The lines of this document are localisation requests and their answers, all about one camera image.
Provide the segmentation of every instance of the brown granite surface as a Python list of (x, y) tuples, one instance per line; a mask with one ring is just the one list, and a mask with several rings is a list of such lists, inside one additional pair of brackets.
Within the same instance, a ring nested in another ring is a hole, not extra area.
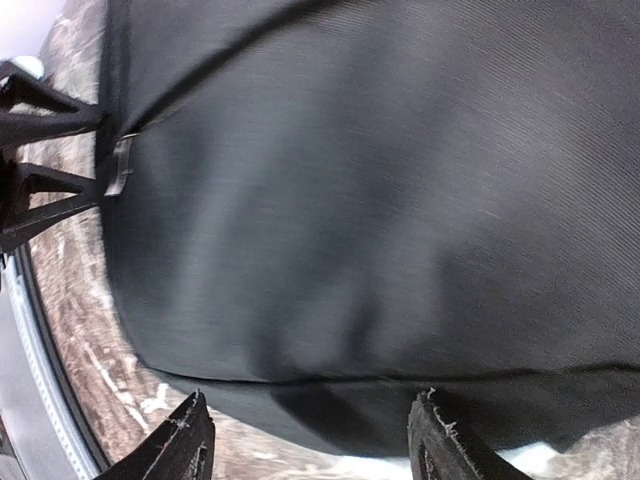
[[(105, 0), (69, 0), (47, 40), (43, 60), (54, 85), (96, 101)], [(42, 142), (26, 161), (92, 176), (93, 136)], [(55, 195), (41, 195), (48, 202)], [(109, 293), (97, 212), (66, 220), (33, 240), (32, 255), (50, 322), (79, 399), (113, 460), (129, 453), (184, 395), (140, 367), (124, 341)], [(218, 479), (399, 479), (406, 469), (322, 455), (266, 435), (219, 412)], [(540, 480), (640, 479), (640, 419), (592, 432), (552, 461)]]

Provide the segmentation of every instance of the metal strip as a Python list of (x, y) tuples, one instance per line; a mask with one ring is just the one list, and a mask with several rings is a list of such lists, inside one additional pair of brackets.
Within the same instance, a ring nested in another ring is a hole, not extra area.
[(0, 415), (28, 478), (90, 480), (99, 474), (46, 355), (11, 257), (0, 292)]

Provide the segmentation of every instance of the black fabric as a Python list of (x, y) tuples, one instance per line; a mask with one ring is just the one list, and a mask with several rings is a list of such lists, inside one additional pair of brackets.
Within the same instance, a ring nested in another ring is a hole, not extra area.
[[(124, 130), (293, 3), (118, 1)], [(431, 385), (494, 448), (640, 412), (637, 2), (316, 3), (101, 206), (142, 361), (331, 452), (406, 454)]]

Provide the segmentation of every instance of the black edge trim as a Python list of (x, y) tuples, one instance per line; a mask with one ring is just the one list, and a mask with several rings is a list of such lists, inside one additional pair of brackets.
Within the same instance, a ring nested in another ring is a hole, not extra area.
[(28, 245), (22, 245), (15, 252), (16, 264), (18, 266), (18, 272), (24, 279), (24, 286), (31, 303), (31, 308), (36, 320), (36, 327), (42, 338), (45, 351), (51, 363), (51, 368), (56, 376), (58, 385), (65, 399), (71, 416), (84, 440), (89, 453), (96, 462), (100, 472), (107, 471), (112, 463), (107, 457), (104, 449), (100, 445), (98, 438), (91, 428), (91, 424), (87, 415), (85, 414), (80, 400), (75, 394), (71, 379), (67, 375), (64, 362), (58, 350), (53, 332), (49, 326), (49, 321), (46, 314), (46, 309), (40, 295), (40, 289), (38, 288), (38, 281), (34, 275), (33, 261), (31, 258), (31, 252)]

